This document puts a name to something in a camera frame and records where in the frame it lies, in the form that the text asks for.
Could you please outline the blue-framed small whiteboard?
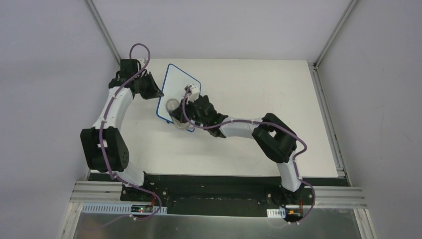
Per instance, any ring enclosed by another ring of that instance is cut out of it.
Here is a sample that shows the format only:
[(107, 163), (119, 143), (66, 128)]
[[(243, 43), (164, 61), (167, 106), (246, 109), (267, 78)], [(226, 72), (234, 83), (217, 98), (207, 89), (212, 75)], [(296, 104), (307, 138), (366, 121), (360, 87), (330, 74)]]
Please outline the blue-framed small whiteboard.
[(196, 85), (201, 91), (201, 83), (193, 76), (180, 69), (178, 66), (170, 63), (167, 66), (164, 82), (161, 91), (164, 93), (163, 97), (160, 97), (156, 115), (158, 118), (167, 122), (171, 121), (170, 115), (166, 109), (166, 102), (169, 99), (177, 99), (181, 102), (181, 99), (185, 95), (185, 87), (189, 84)]

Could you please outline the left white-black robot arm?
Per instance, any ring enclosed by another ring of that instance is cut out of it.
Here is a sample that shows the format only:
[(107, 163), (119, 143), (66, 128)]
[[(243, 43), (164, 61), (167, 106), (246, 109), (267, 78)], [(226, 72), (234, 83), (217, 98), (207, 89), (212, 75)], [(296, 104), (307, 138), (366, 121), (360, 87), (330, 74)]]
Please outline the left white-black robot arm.
[(87, 166), (100, 173), (112, 172), (114, 177), (135, 185), (133, 195), (147, 201), (152, 188), (144, 183), (144, 172), (129, 162), (129, 150), (120, 133), (125, 113), (139, 94), (149, 100), (164, 96), (147, 69), (137, 59), (122, 59), (120, 70), (108, 85), (108, 98), (99, 119), (91, 128), (83, 129), (80, 139)]

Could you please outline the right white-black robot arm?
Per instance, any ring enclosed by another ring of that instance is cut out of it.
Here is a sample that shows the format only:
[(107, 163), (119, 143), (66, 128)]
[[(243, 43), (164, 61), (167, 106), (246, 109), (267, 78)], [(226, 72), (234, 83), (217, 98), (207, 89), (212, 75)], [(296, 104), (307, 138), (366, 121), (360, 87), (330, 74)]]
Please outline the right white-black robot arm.
[(275, 114), (260, 119), (237, 119), (215, 110), (207, 95), (189, 99), (170, 99), (167, 111), (176, 126), (200, 128), (217, 138), (241, 137), (254, 140), (263, 153), (277, 164), (285, 202), (295, 204), (302, 198), (303, 182), (298, 177), (294, 156), (299, 138)]

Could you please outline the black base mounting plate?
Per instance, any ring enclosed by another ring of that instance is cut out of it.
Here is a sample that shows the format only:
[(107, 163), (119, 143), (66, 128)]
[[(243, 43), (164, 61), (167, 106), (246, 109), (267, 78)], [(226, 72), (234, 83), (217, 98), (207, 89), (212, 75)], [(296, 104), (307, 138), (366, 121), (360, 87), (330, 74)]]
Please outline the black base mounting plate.
[(281, 188), (281, 178), (149, 174), (145, 185), (160, 198), (155, 205), (168, 214), (266, 217), (268, 209), (312, 203), (310, 188), (296, 198)]

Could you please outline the left aluminium frame post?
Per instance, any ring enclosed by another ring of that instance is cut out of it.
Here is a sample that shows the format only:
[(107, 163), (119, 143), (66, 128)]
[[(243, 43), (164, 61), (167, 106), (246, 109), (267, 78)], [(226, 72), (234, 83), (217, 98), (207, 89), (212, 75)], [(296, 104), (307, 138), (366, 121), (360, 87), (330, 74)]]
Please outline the left aluminium frame post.
[(93, 0), (84, 0), (84, 3), (88, 9), (88, 11), (90, 12), (94, 23), (97, 26), (97, 29), (99, 30), (100, 34), (102, 35), (108, 49), (110, 50), (113, 58), (115, 59), (116, 63), (119, 65), (120, 64), (120, 60), (121, 60), (121, 56), (117, 50), (117, 47), (101, 17), (101, 14), (96, 6), (96, 4), (94, 3)]

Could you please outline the aluminium frame post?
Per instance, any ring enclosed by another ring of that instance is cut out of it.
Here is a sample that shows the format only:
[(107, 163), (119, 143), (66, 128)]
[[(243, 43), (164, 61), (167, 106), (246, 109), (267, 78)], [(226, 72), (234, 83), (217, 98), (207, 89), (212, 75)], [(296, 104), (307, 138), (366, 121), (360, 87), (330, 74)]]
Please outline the aluminium frame post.
[(117, 50), (117, 47), (101, 17), (101, 14), (96, 6), (96, 4), (94, 3), (93, 0), (84, 0), (84, 3), (88, 9), (88, 11), (90, 12), (94, 23), (97, 26), (97, 29), (99, 30), (100, 34), (102, 35), (108, 49), (110, 50), (113, 58), (115, 59), (116, 63), (119, 65), (120, 64), (120, 60), (121, 60), (121, 56)]
[(346, 6), (345, 10), (343, 11), (339, 21), (335, 25), (332, 33), (330, 34), (326, 44), (324, 45), (322, 51), (318, 55), (316, 61), (314, 62), (314, 68), (317, 69), (322, 64), (323, 60), (328, 55), (330, 49), (335, 44), (336, 39), (338, 38), (340, 32), (346, 25), (348, 19), (352, 15), (353, 11), (355, 10), (356, 6), (360, 3), (360, 0), (350, 0), (348, 5)]

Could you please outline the front aluminium frame rail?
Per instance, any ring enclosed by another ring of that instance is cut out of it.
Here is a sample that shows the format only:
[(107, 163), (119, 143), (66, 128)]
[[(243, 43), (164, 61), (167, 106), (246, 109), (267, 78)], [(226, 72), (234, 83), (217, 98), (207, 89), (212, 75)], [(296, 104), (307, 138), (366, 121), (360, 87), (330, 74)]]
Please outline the front aluminium frame rail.
[[(119, 182), (77, 181), (71, 203), (115, 203), (120, 199), (123, 184)], [(316, 208), (367, 209), (361, 188), (314, 186)]]

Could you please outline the right side aluminium rail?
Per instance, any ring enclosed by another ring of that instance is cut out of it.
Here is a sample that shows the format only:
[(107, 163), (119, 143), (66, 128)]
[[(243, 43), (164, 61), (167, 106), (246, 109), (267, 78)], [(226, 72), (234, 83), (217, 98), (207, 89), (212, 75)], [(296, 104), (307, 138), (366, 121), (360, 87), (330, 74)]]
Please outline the right side aluminium rail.
[(337, 168), (337, 174), (339, 178), (344, 178), (349, 186), (352, 186), (350, 177), (348, 175), (346, 165), (343, 160), (343, 155), (340, 150), (340, 145), (337, 139), (337, 135), (334, 129), (331, 112), (328, 104), (328, 100), (323, 88), (321, 79), (319, 77), (318, 68), (313, 64), (308, 62), (308, 67), (310, 70), (312, 82), (314, 84), (317, 100), (319, 103), (319, 108), (322, 114), (323, 122), (328, 136), (328, 141), (334, 158), (334, 162)]

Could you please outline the right aluminium frame post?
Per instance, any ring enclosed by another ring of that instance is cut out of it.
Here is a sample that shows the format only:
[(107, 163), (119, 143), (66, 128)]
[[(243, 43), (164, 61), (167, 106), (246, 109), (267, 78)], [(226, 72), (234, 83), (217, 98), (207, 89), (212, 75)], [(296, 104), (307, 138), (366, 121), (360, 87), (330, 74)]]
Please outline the right aluminium frame post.
[(339, 21), (335, 25), (332, 33), (330, 34), (326, 44), (324, 45), (322, 51), (318, 55), (316, 61), (314, 62), (314, 68), (317, 69), (322, 64), (323, 60), (328, 55), (330, 49), (335, 44), (336, 39), (338, 38), (340, 32), (346, 25), (348, 19), (352, 15), (353, 11), (355, 10), (356, 6), (360, 3), (360, 0), (350, 0), (348, 5), (346, 6), (345, 10), (343, 11)]

